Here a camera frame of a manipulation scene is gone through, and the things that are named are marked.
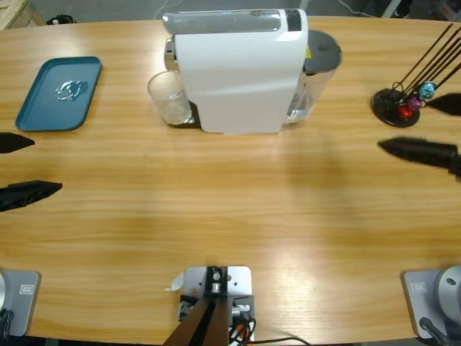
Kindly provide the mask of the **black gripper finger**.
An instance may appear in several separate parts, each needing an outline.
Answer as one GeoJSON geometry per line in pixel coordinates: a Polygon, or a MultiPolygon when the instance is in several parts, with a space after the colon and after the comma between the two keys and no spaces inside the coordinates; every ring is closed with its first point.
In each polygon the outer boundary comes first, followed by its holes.
{"type": "Polygon", "coordinates": [[[0,133],[0,154],[9,154],[34,144],[32,139],[16,133],[0,133]]]}
{"type": "Polygon", "coordinates": [[[461,116],[461,94],[449,93],[437,97],[428,101],[426,106],[448,115],[461,116]]]}
{"type": "Polygon", "coordinates": [[[62,188],[58,182],[30,181],[1,188],[1,211],[23,208],[50,197],[62,188]]]}
{"type": "Polygon", "coordinates": [[[425,138],[393,137],[378,141],[377,145],[400,159],[443,168],[460,177],[460,153],[454,144],[428,141],[425,138]]]}

